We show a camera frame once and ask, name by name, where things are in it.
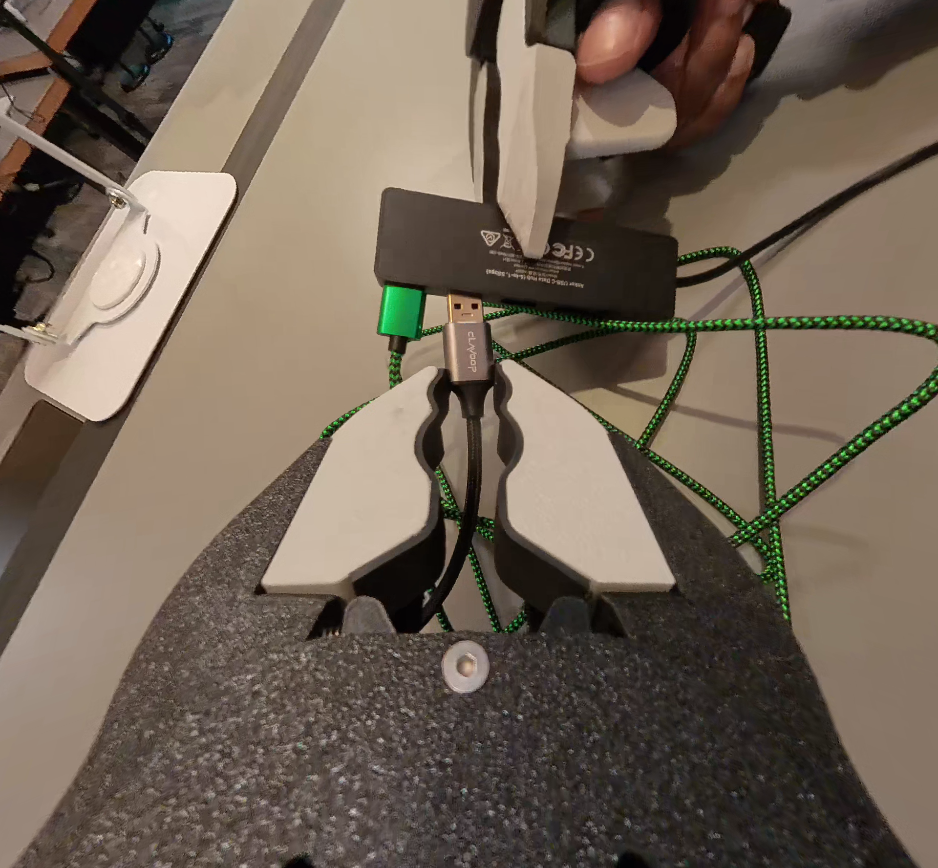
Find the grey desk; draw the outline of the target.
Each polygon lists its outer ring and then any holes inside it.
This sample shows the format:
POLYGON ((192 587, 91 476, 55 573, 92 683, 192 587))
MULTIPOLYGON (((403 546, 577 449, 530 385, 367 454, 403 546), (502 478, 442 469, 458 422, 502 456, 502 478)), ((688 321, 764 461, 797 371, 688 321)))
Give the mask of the grey desk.
MULTIPOLYGON (((936 0, 786 0, 711 141, 639 158, 619 217, 744 248, 936 139, 936 0)), ((235 0, 142 168, 254 165, 122 419, 34 510, 48 566, 2 654, 2 866, 85 762, 184 571, 332 419, 383 390, 381 191, 471 195, 464 0, 235 0)), ((849 756, 936 866, 936 402, 782 522, 794 630, 849 756)))

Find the person's right hand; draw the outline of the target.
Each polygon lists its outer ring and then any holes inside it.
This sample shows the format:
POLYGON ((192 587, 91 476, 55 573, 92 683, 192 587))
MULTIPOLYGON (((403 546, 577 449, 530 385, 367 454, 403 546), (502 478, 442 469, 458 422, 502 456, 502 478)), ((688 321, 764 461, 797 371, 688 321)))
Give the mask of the person's right hand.
MULTIPOLYGON (((712 134, 738 106, 754 64, 744 26, 755 7, 772 0, 698 0, 685 39, 652 76, 674 99, 676 126, 668 147, 712 134)), ((663 18, 660 0, 606 0, 580 36, 580 80, 602 85, 636 67, 663 18)))

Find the black braided cable grey plugs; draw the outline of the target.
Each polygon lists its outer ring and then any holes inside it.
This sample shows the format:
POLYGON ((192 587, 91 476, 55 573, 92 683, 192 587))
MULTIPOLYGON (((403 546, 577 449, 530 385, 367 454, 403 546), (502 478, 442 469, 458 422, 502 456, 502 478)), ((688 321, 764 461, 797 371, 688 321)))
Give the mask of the black braided cable grey plugs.
POLYGON ((492 383, 490 327, 482 301, 474 296, 448 295, 448 322, 443 328, 444 358, 451 393, 459 400, 466 424, 466 486, 462 519, 446 569, 428 594, 420 626, 444 607, 472 548, 483 484, 482 419, 492 383))

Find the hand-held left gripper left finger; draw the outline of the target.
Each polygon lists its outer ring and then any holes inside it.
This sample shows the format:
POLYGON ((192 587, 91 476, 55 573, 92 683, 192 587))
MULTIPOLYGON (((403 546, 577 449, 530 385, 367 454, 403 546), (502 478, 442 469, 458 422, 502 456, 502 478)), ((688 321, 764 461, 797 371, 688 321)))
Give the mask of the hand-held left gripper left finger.
POLYGON ((435 470, 448 410, 448 375, 428 366, 339 428, 265 570, 264 592, 366 596, 390 617, 421 603, 447 559, 435 470))

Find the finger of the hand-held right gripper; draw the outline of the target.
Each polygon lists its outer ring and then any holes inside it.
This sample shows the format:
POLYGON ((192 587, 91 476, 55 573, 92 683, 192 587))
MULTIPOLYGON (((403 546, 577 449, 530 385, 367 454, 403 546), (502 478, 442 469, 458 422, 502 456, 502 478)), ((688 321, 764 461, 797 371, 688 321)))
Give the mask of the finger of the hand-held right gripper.
POLYGON ((470 159, 476 199, 497 202, 501 77, 497 41, 504 0, 468 0, 466 55, 471 61, 468 98, 470 159))
POLYGON ((503 0, 497 203, 525 258, 548 247, 572 124, 576 0, 503 0))

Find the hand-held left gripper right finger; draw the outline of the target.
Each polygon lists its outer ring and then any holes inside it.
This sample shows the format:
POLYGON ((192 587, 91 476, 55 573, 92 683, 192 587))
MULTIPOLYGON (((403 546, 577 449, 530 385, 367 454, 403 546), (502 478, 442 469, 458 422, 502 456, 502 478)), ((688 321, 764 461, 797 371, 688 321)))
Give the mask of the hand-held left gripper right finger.
POLYGON ((498 365, 493 402, 501 582, 540 615, 563 597, 670 592, 674 574, 607 429, 515 360, 498 365))

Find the black USB hub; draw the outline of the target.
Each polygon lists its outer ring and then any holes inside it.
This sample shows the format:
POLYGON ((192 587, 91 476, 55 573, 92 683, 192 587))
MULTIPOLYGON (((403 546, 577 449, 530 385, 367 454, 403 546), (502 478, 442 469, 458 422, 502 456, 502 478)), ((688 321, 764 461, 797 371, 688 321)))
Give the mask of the black USB hub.
POLYGON ((501 211, 401 189, 381 199, 374 272, 383 285, 540 311, 658 322, 674 316, 678 245, 657 233, 557 218, 539 259, 501 211))

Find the white sign stand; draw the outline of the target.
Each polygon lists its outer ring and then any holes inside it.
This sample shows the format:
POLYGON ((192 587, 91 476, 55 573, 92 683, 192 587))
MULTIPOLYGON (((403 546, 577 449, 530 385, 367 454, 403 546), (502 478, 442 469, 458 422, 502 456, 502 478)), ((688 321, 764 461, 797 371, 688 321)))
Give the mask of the white sign stand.
POLYGON ((233 208, 227 173, 150 171, 129 185, 9 115, 2 129, 100 190, 109 214, 43 322, 2 332, 29 344, 24 379, 78 418, 104 421, 128 402, 233 208))

